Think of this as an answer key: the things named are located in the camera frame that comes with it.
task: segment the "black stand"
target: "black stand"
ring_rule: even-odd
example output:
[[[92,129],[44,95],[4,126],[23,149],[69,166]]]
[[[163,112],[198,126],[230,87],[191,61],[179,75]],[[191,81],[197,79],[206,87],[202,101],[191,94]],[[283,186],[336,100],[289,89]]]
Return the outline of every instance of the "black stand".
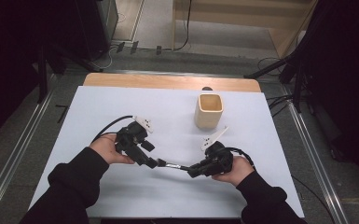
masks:
[[[334,4],[334,2],[330,1],[319,1],[317,3],[307,33],[304,35],[302,41],[298,44],[296,49],[290,55],[286,56],[283,59],[280,59],[278,62],[273,63],[264,69],[261,69],[258,72],[255,72],[251,75],[244,75],[243,77],[258,78],[274,69],[285,65],[283,71],[279,75],[279,80],[281,83],[287,84],[294,77],[294,75],[297,74],[295,92],[293,94],[293,104],[297,109],[297,112],[300,113],[299,101],[301,94],[301,86],[305,76],[303,61],[306,52],[309,48],[311,48],[311,41],[316,34],[320,23],[323,21],[324,17],[330,11],[330,8],[334,6]]]
[[[37,102],[39,104],[42,103],[43,99],[48,93],[48,72],[46,63],[50,65],[51,69],[56,74],[63,74],[66,69],[65,63],[62,61],[58,53],[70,59],[72,62],[86,68],[89,72],[99,73],[103,71],[103,69],[95,68],[91,64],[86,63],[85,61],[77,57],[75,54],[61,48],[58,45],[42,45],[38,51],[39,99]]]

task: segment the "black cable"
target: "black cable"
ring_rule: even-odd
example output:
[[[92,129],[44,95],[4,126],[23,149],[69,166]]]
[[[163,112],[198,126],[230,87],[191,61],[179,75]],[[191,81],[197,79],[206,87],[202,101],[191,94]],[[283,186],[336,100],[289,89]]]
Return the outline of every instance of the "black cable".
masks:
[[[261,62],[263,62],[263,61],[265,61],[265,60],[267,60],[267,59],[272,59],[272,60],[277,60],[277,61],[279,61],[280,59],[278,59],[278,58],[264,58],[264,59],[261,59],[260,61],[258,61],[258,63],[257,63],[257,68],[258,68],[258,70],[260,71],[261,70],[261,68],[260,68],[260,64],[261,64]],[[266,75],[270,75],[270,76],[278,76],[278,75],[280,75],[281,74],[281,69],[280,69],[280,67],[278,67],[277,68],[277,70],[279,71],[279,73],[278,74],[271,74],[271,73],[266,73]]]
[[[273,99],[283,98],[283,97],[287,97],[287,96],[292,96],[292,94],[287,94],[287,95],[283,95],[283,96],[270,97],[270,98],[267,98],[266,100],[273,100]]]
[[[273,107],[275,107],[276,105],[279,105],[280,103],[283,103],[287,100],[293,99],[293,95],[288,95],[282,98],[277,98],[275,99],[271,104],[269,104],[269,109],[272,109]]]
[[[255,163],[252,161],[252,158],[248,154],[246,154],[245,152],[243,152],[239,148],[235,148],[235,147],[226,147],[226,149],[228,149],[230,151],[233,151],[233,152],[237,152],[240,155],[243,155],[249,161],[249,164],[251,164],[251,166],[255,170]]]
[[[189,36],[189,30],[188,30],[188,26],[189,26],[189,23],[190,23],[190,12],[191,12],[191,5],[192,5],[192,0],[190,0],[190,4],[188,6],[188,13],[187,13],[187,25],[185,27],[185,30],[186,30],[186,41],[185,41],[185,44],[183,44],[182,47],[178,48],[178,49],[162,49],[162,51],[178,51],[180,49],[182,49],[188,42],[188,36]],[[132,49],[132,47],[128,47],[128,46],[124,46],[124,48],[126,49]],[[154,51],[156,49],[144,49],[144,48],[136,48],[136,49],[140,49],[140,50],[146,50],[146,51]]]
[[[118,119],[115,119],[114,121],[112,121],[110,124],[106,125],[106,127],[104,127],[99,133],[97,133],[97,135],[94,137],[94,139],[92,140],[92,142],[94,142],[95,140],[97,140],[99,137],[101,137],[102,135],[104,135],[104,131],[106,131],[108,128],[110,128],[112,125],[116,124],[117,122],[123,120],[123,119],[131,119],[133,118],[132,115],[128,115],[128,116],[124,116]]]
[[[306,184],[304,184],[303,182],[301,182],[299,179],[297,179],[296,177],[294,177],[293,175],[291,175],[292,178],[294,178],[298,183],[300,183],[302,186],[304,186],[307,190],[309,190],[315,197],[316,199],[318,199],[318,201],[324,206],[324,209],[327,211],[327,214],[330,216],[331,222],[332,223],[336,223],[333,219],[333,216],[331,215],[330,210],[327,208],[327,206],[324,204],[324,202],[322,201],[321,198],[318,197],[318,195],[316,195],[316,193],[310,189]]]
[[[279,113],[281,113],[290,104],[291,104],[290,102],[287,102],[280,110],[278,110],[275,114],[273,114],[272,117],[274,118],[275,116],[277,116]]]
[[[187,35],[187,38],[186,38],[186,41],[185,41],[185,44],[182,45],[182,47],[180,47],[179,49],[174,49],[173,51],[177,51],[177,50],[180,50],[182,49],[186,44],[187,44],[187,41],[188,41],[188,33],[189,33],[189,30],[188,30],[188,25],[190,23],[190,12],[191,12],[191,3],[193,1],[190,0],[190,4],[188,6],[188,13],[187,13],[187,29],[186,29],[186,35]]]
[[[186,31],[186,34],[187,35],[189,35],[189,31],[188,31],[188,28],[186,28],[186,21],[185,20],[183,20],[183,28],[185,29],[185,31]],[[190,49],[191,49],[191,43],[190,42],[188,42],[188,44],[190,45],[190,48],[187,50],[187,51],[189,51]]]

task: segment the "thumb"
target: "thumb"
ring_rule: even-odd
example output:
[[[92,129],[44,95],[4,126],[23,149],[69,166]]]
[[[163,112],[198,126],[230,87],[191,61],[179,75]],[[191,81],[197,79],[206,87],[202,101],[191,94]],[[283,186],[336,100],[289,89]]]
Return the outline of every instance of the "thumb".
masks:
[[[226,175],[222,175],[222,174],[213,175],[212,179],[217,180],[217,181],[222,181],[222,182],[228,182],[228,177]]]

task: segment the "square wooden cup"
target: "square wooden cup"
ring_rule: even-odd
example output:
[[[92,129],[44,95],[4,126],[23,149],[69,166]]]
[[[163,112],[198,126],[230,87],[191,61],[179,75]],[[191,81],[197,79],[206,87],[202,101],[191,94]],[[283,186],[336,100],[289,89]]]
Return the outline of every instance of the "square wooden cup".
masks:
[[[213,129],[219,123],[223,113],[223,101],[219,94],[203,93],[200,94],[194,121],[201,129]]]

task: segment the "person's left hand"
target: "person's left hand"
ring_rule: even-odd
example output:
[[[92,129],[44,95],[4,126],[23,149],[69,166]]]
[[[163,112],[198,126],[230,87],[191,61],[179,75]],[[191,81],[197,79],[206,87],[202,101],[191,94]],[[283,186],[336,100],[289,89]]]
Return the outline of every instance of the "person's left hand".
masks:
[[[121,155],[116,152],[116,135],[115,134],[104,134],[93,143],[90,148],[96,151],[100,156],[108,163],[126,163],[134,164],[135,162],[128,156]]]

